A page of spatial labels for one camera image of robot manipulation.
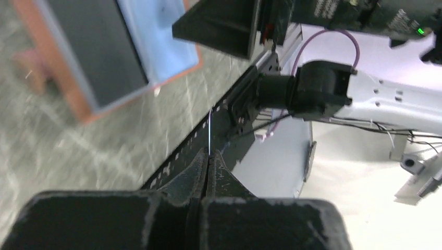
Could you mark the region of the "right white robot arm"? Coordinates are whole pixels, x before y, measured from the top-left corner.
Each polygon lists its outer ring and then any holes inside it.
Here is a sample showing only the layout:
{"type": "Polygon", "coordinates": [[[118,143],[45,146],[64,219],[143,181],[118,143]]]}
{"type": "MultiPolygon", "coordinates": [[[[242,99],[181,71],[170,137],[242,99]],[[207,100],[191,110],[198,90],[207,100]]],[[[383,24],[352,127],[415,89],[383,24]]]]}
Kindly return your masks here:
{"type": "MultiPolygon", "coordinates": [[[[386,36],[390,46],[435,34],[423,62],[441,63],[441,1],[199,1],[172,26],[173,36],[240,58],[250,58],[258,31],[261,43],[282,45],[289,23],[322,32],[350,31],[386,36]]],[[[311,61],[283,76],[250,67],[229,104],[239,133],[249,108],[285,109],[305,120],[337,118],[384,123],[441,134],[441,93],[371,76],[353,65],[311,61]]]]}

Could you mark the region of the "white credit card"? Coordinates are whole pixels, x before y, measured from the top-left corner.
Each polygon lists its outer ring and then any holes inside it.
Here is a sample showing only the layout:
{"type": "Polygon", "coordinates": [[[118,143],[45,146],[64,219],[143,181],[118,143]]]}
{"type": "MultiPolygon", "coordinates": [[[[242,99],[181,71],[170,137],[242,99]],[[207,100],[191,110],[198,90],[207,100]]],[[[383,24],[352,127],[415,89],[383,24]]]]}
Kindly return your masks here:
{"type": "Polygon", "coordinates": [[[211,151],[212,151],[212,111],[213,109],[211,108],[208,112],[208,120],[207,120],[207,124],[208,124],[208,155],[211,155],[211,151]]]}

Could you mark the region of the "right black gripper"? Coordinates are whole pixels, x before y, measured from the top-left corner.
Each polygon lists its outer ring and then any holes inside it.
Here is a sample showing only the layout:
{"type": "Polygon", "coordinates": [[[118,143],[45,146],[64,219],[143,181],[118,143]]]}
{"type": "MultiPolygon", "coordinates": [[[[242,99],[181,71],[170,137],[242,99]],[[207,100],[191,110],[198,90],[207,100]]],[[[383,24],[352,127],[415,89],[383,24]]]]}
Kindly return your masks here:
{"type": "Polygon", "coordinates": [[[420,55],[424,63],[441,64],[441,1],[263,1],[259,16],[261,42],[282,45],[291,23],[328,30],[347,30],[389,38],[389,47],[434,35],[420,55]]]}

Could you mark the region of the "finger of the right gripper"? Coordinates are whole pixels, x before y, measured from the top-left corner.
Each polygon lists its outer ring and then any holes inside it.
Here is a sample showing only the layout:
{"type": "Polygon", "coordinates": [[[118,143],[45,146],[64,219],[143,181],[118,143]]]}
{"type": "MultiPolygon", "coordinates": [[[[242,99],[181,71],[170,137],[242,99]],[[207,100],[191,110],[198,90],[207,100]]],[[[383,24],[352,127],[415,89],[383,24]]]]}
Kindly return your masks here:
{"type": "Polygon", "coordinates": [[[173,24],[173,37],[251,59],[260,5],[253,0],[198,1],[173,24]]]}

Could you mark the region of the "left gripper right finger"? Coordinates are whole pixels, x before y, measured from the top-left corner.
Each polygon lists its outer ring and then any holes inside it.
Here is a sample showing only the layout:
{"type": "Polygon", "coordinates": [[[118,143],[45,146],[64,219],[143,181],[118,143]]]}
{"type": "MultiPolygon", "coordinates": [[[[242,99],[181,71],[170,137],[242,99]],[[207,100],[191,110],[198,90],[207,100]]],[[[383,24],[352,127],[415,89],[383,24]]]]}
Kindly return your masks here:
{"type": "Polygon", "coordinates": [[[207,171],[207,197],[255,197],[227,168],[219,150],[211,153],[207,171]]]}

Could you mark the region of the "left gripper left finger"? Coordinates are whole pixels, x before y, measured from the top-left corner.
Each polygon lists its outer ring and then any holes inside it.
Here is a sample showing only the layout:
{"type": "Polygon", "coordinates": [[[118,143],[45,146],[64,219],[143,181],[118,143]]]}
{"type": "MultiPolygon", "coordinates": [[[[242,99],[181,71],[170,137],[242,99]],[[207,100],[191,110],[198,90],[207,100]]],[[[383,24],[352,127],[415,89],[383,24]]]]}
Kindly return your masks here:
{"type": "Polygon", "coordinates": [[[207,148],[198,150],[190,160],[184,160],[184,157],[184,154],[179,155],[185,165],[182,171],[178,172],[175,162],[168,163],[146,184],[147,196],[141,200],[145,207],[159,204],[161,198],[173,205],[200,206],[209,159],[207,148]]]}

